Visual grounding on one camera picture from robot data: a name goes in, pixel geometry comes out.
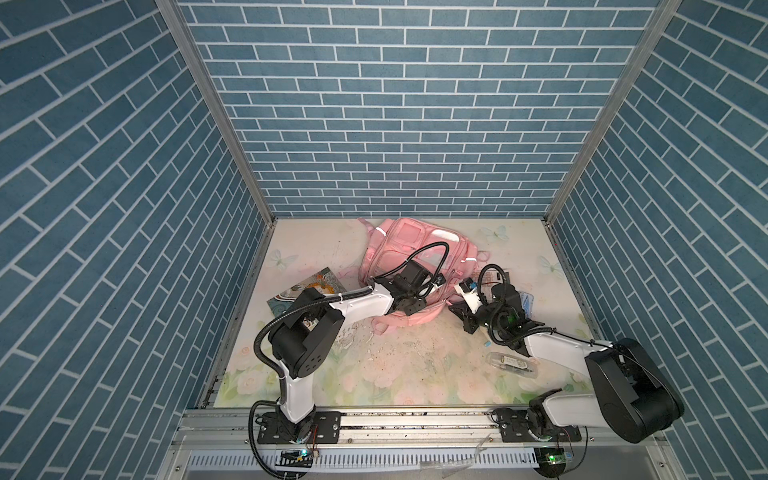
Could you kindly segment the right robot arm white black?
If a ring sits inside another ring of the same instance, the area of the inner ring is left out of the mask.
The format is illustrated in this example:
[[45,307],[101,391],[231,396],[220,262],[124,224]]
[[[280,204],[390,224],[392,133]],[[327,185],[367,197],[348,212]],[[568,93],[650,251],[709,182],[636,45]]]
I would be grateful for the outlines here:
[[505,271],[497,265],[484,269],[499,275],[490,291],[483,292],[481,278],[467,277],[455,287],[458,301],[449,305],[464,330],[485,327],[493,344],[507,348],[502,368],[523,371],[547,361],[587,378],[592,386],[583,394],[557,387],[530,400],[526,422],[533,437],[552,437],[567,427],[597,427],[637,444],[684,416],[680,393],[638,341],[601,343],[535,321]]

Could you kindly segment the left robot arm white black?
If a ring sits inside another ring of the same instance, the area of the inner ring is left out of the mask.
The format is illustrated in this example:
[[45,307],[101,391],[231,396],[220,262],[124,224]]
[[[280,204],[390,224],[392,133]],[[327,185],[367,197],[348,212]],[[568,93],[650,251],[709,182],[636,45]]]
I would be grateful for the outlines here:
[[328,357],[343,326],[394,312],[407,315],[425,309],[427,297],[446,283],[441,269],[450,252],[445,241],[429,243],[398,266],[367,281],[364,288],[325,295],[306,288],[282,314],[256,335],[256,358],[278,377],[274,402],[256,401],[253,409],[270,406],[260,429],[265,443],[302,443],[318,434],[313,374]]

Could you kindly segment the pink student backpack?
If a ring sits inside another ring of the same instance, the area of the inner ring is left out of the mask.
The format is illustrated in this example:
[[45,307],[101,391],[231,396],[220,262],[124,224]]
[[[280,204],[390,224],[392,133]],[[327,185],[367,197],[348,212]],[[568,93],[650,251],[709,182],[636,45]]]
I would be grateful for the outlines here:
[[378,335],[434,320],[449,303],[459,299],[457,286],[477,276],[490,258],[467,236],[421,220],[385,219],[373,225],[363,219],[361,223],[366,228],[368,245],[358,280],[365,288],[377,284],[388,289],[429,288],[427,306],[420,312],[370,318]]

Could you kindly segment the colourful comic book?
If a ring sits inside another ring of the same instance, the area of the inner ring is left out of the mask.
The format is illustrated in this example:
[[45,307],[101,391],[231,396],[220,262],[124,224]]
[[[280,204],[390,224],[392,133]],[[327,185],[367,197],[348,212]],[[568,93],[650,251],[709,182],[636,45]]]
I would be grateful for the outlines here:
[[303,291],[308,288],[314,288],[324,296],[336,295],[347,291],[337,276],[326,267],[268,299],[267,305],[272,314],[275,317],[283,314],[298,299]]

